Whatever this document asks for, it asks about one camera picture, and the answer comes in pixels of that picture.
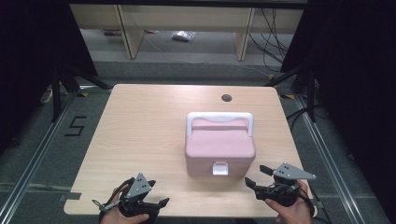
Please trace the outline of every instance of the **white handle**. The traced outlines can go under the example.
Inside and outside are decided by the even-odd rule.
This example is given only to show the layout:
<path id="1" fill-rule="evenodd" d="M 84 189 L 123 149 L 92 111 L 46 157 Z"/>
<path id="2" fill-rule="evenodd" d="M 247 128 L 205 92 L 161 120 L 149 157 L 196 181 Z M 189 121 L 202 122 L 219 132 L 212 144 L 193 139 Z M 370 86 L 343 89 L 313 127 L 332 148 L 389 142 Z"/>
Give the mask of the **white handle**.
<path id="1" fill-rule="evenodd" d="M 209 119 L 211 121 L 229 121 L 233 119 L 247 119 L 248 129 L 247 136 L 253 136 L 253 115 L 248 112 L 190 112 L 187 115 L 187 136 L 192 135 L 192 121 L 194 119 Z"/>

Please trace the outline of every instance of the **cable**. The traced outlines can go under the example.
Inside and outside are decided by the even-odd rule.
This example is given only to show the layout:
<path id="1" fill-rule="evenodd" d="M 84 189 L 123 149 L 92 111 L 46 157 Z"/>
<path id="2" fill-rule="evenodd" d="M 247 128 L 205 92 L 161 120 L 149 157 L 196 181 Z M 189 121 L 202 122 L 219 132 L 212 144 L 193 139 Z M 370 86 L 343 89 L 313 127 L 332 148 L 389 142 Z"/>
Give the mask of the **cable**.
<path id="1" fill-rule="evenodd" d="M 156 50 L 158 50 L 158 51 L 162 54 L 162 56 L 163 56 L 167 61 L 173 62 L 173 63 L 189 63 L 189 62 L 184 62 L 184 61 L 170 60 L 168 57 L 166 57 L 166 56 L 163 54 L 163 51 L 162 51 L 160 48 L 158 48 L 154 43 L 152 43 L 152 41 L 151 41 L 150 39 L 147 39 L 147 41 L 152 45 L 152 47 L 154 47 Z M 238 66 L 238 67 L 241 67 L 241 68 L 244 68 L 244 69 L 248 69 L 248 70 L 252 70 L 252 71 L 258 72 L 258 73 L 260 73 L 260 74 L 262 74 L 262 75 L 268 77 L 267 74 L 265 74 L 264 72 L 262 72 L 262 71 L 260 71 L 260 70 L 258 70 L 258 69 L 251 68 L 251 67 L 247 67 L 247 66 L 244 66 L 244 65 L 236 64 L 236 63 L 207 63 L 207 64 L 223 64 L 223 65 L 225 64 L 225 65 Z"/>
<path id="2" fill-rule="evenodd" d="M 105 215 L 105 210 L 104 210 L 104 208 L 105 208 L 108 204 L 111 203 L 111 201 L 113 200 L 113 198 L 116 197 L 116 195 L 117 195 L 118 193 L 120 193 L 121 189 L 122 189 L 125 185 L 129 184 L 129 183 L 132 182 L 132 181 L 134 181 L 134 178 L 133 178 L 133 177 L 130 178 L 130 179 L 128 179 L 128 180 L 125 180 L 117 189 L 115 189 L 115 190 L 113 191 L 113 194 L 111 194 L 111 196 L 110 196 L 110 198 L 108 199 L 107 203 L 100 204 L 98 201 L 92 200 L 92 202 L 93 202 L 94 204 L 96 204 L 96 205 L 99 207 L 99 210 L 100 210 L 100 213 L 99 213 L 99 223 L 102 221 L 102 218 L 103 218 L 103 216 Z"/>
<path id="3" fill-rule="evenodd" d="M 311 217 L 313 217 L 314 214 L 315 214 L 315 207 L 314 207 L 314 205 L 312 204 L 311 200 L 309 200 L 308 194 L 307 194 L 303 189 L 299 189 L 299 190 L 302 191 L 302 192 L 305 194 L 305 196 L 302 195 L 302 194 L 299 193 L 299 192 L 296 193 L 297 196 L 304 200 L 304 202 L 306 203 L 306 205 L 307 205 L 308 208 L 309 208 L 309 214 L 311 215 Z"/>
<path id="4" fill-rule="evenodd" d="M 271 56 L 273 59 L 277 60 L 279 63 L 283 63 L 283 61 L 281 61 L 280 59 L 278 59 L 273 53 L 271 53 L 271 52 L 268 51 L 267 49 L 264 49 L 262 46 L 260 46 L 260 45 L 256 42 L 256 40 L 254 40 L 254 38 L 253 38 L 253 36 L 251 36 L 251 34 L 249 34 L 249 36 L 250 36 L 251 40 L 253 41 L 253 43 L 256 45 L 256 47 L 257 47 L 259 50 L 262 51 L 262 61 L 264 62 L 264 66 L 265 66 L 267 69 L 269 69 L 269 70 L 271 70 L 271 71 L 273 71 L 273 72 L 279 72 L 279 71 L 276 71 L 276 70 L 274 70 L 274 69 L 268 67 L 267 63 L 265 62 L 265 54 L 268 54 L 268 55 Z"/>
<path id="5" fill-rule="evenodd" d="M 271 43 L 271 41 L 270 41 L 269 39 L 267 39 L 262 33 L 260 33 L 260 35 L 261 35 L 262 38 L 263 38 L 266 42 L 268 42 L 268 44 L 270 44 L 272 47 L 274 47 L 274 48 L 281 48 L 282 50 L 288 50 L 288 49 L 283 49 L 282 47 L 277 46 L 277 45 Z"/>
<path id="6" fill-rule="evenodd" d="M 276 184 L 268 186 L 267 192 L 268 193 L 274 193 L 275 191 L 277 191 L 279 189 L 291 189 L 291 186 L 285 185 L 285 184 L 276 183 Z"/>
<path id="7" fill-rule="evenodd" d="M 294 112 L 294 113 L 292 113 L 292 114 L 286 116 L 286 119 L 289 119 L 289 118 L 293 117 L 294 115 L 296 115 L 296 114 L 298 114 L 298 113 L 300 113 L 300 112 L 302 112 L 302 111 L 305 111 L 305 110 L 306 110 L 306 108 L 299 109 L 299 110 L 297 110 L 296 112 Z"/>
<path id="8" fill-rule="evenodd" d="M 323 219 L 323 218 L 321 218 L 321 217 L 314 217 L 314 219 L 317 219 L 317 220 L 319 220 L 319 221 L 323 221 L 323 222 L 332 224 L 332 220 L 330 219 L 329 214 L 327 214 L 327 211 L 326 211 L 326 208 L 325 208 L 325 206 L 324 206 L 324 203 L 320 200 L 320 198 L 318 197 L 318 195 L 315 193 L 314 189 L 312 189 L 312 186 L 311 186 L 310 188 L 311 188 L 312 194 L 314 195 L 315 199 L 317 200 L 318 207 L 321 206 L 321 209 L 322 209 L 324 215 L 325 215 L 326 218 L 327 218 L 327 220 L 325 220 L 325 219 Z"/>
<path id="9" fill-rule="evenodd" d="M 291 123 L 291 126 L 290 126 L 290 131 L 291 132 L 293 131 L 293 126 L 294 126 L 294 123 L 296 122 L 297 118 L 299 118 L 304 112 L 306 112 L 306 108 L 303 111 L 300 111 L 300 113 L 294 118 L 294 120 L 293 120 L 293 122 Z"/>
<path id="10" fill-rule="evenodd" d="M 283 59 L 283 55 L 286 55 L 284 50 L 287 50 L 288 48 L 283 45 L 279 39 L 277 38 L 277 32 L 276 32 L 276 9 L 273 8 L 273 22 L 272 24 L 270 24 L 270 22 L 268 21 L 267 17 L 265 16 L 264 10 L 262 9 L 262 15 L 264 16 L 265 21 L 267 22 L 268 28 L 270 29 L 270 34 L 268 35 L 268 39 L 265 39 L 267 41 L 267 43 L 269 43 L 270 41 L 270 37 L 271 35 L 274 36 L 274 39 L 276 40 L 277 46 L 275 46 L 276 48 L 279 49 L 279 53 Z"/>

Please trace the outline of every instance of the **human hand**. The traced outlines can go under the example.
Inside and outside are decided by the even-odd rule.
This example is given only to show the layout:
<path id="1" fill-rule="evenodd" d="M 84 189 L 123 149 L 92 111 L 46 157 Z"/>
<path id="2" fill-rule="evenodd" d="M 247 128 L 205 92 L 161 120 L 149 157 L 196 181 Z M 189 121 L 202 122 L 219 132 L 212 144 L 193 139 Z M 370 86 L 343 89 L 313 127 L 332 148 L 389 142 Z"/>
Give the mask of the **human hand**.
<path id="1" fill-rule="evenodd" d="M 304 192 L 308 191 L 308 186 L 301 180 L 297 180 L 300 189 Z M 278 212 L 276 222 L 284 219 L 288 224 L 311 224 L 312 218 L 309 213 L 308 205 L 305 201 L 298 197 L 296 203 L 290 207 L 284 207 L 276 201 L 266 199 L 265 203 L 268 204 L 272 209 Z"/>
<path id="2" fill-rule="evenodd" d="M 124 186 L 120 191 L 125 190 L 128 185 Z M 117 193 L 114 198 L 111 199 L 111 202 L 114 203 L 120 197 L 120 193 Z M 106 212 L 102 218 L 101 224 L 139 224 L 149 219 L 148 214 L 141 214 L 135 217 L 125 217 L 120 209 L 116 206 L 110 209 L 110 211 Z"/>

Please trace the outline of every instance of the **pink lunch box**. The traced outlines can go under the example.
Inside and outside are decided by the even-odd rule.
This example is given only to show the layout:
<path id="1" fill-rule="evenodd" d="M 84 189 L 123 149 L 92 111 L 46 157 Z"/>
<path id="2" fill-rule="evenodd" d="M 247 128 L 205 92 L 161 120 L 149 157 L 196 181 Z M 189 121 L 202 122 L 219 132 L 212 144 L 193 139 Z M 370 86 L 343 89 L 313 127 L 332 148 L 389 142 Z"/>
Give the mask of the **pink lunch box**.
<path id="1" fill-rule="evenodd" d="M 185 156 L 191 176 L 244 176 L 256 158 L 253 116 L 246 112 L 191 112 Z"/>

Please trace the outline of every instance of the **white latch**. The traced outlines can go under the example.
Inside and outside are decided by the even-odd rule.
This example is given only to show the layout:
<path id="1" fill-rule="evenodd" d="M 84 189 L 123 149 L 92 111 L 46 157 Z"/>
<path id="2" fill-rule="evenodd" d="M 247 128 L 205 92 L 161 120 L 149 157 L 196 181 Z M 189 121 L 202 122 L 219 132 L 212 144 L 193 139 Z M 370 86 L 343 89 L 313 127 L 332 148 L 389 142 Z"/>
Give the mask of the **white latch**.
<path id="1" fill-rule="evenodd" d="M 228 175 L 228 163 L 227 162 L 213 163 L 213 175 Z"/>

